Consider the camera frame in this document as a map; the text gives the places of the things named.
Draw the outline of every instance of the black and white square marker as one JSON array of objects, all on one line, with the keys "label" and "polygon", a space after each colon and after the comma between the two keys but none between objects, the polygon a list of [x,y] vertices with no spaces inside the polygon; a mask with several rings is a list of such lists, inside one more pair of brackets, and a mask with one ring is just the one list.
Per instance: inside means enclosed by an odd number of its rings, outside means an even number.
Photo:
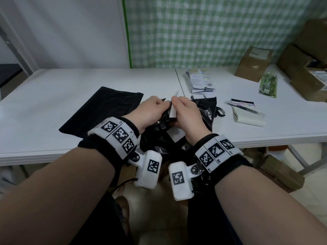
[{"label": "black and white square marker", "polygon": [[147,170],[153,173],[158,173],[159,162],[150,160]]},{"label": "black and white square marker", "polygon": [[214,161],[214,159],[209,155],[209,153],[206,151],[204,152],[200,157],[199,157],[200,161],[202,162],[202,164],[207,167],[209,166],[210,163],[212,163]]},{"label": "black and white square marker", "polygon": [[126,154],[128,154],[129,152],[132,151],[132,149],[134,148],[134,144],[132,142],[132,140],[129,138],[126,143],[123,144],[123,149],[126,152]]},{"label": "black and white square marker", "polygon": [[118,126],[118,125],[115,124],[114,122],[109,121],[109,122],[107,122],[105,125],[103,125],[103,126],[101,127],[101,129],[103,129],[103,130],[105,130],[105,131],[107,131],[107,132],[111,132],[111,131],[112,131],[113,129],[115,129],[117,126]]},{"label": "black and white square marker", "polygon": [[185,182],[182,171],[177,173],[172,173],[172,176],[173,176],[174,185],[182,184]]},{"label": "black and white square marker", "polygon": [[124,131],[123,128],[118,128],[117,131],[115,131],[113,134],[115,139],[117,139],[118,142],[122,143],[127,137],[128,137],[128,134],[127,132]]},{"label": "black and white square marker", "polygon": [[225,152],[225,150],[218,143],[215,143],[208,150],[211,153],[211,155],[213,155],[215,158],[217,158],[218,156],[220,156]]},{"label": "black and white square marker", "polygon": [[228,140],[228,139],[224,139],[221,140],[220,143],[227,149],[230,150],[232,148],[235,148],[235,146]]}]

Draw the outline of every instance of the person's right hand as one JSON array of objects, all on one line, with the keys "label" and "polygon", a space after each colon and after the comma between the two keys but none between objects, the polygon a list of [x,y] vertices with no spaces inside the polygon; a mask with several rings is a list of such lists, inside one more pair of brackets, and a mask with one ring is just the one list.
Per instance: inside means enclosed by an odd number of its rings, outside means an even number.
[{"label": "person's right hand", "polygon": [[171,103],[177,111],[174,125],[183,129],[190,144],[194,146],[201,138],[212,133],[203,123],[200,110],[193,101],[184,96],[173,96]]}]

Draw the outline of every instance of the forearm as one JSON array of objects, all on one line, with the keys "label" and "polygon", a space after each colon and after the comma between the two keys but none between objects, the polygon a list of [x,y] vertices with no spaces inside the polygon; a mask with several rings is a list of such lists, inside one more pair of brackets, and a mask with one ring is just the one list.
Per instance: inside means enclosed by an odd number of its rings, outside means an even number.
[{"label": "forearm", "polygon": [[244,245],[327,244],[326,227],[254,168],[238,167],[215,190]]},{"label": "forearm", "polygon": [[102,154],[84,148],[35,172],[0,202],[0,243],[68,244],[114,173]]}]

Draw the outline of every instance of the green checkered curtain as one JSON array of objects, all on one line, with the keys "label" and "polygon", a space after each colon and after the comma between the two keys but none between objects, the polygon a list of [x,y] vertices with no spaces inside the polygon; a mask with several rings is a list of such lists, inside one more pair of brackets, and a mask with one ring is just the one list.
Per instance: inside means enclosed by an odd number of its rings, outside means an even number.
[{"label": "green checkered curtain", "polygon": [[133,68],[237,65],[250,46],[275,62],[327,0],[125,0]]}]

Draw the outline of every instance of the tabletop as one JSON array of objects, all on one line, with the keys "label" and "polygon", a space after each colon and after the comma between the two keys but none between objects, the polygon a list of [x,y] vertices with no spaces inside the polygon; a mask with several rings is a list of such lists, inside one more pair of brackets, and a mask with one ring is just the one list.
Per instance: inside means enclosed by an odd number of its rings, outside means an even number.
[{"label": "tabletop", "polygon": [[0,165],[51,162],[81,140],[59,128],[101,87],[171,99],[174,69],[38,70],[0,102]]},{"label": "tabletop", "polygon": [[[186,69],[176,69],[183,93],[191,97]],[[234,76],[236,67],[210,68],[216,87],[217,106],[226,111],[225,117],[214,120],[213,132],[225,135],[239,148],[288,145],[327,141],[327,103],[306,101],[289,84],[289,78],[275,65],[266,72],[277,75],[277,98],[259,94],[260,82]],[[231,106],[233,99],[254,102],[266,114],[265,127],[236,123]]]}]

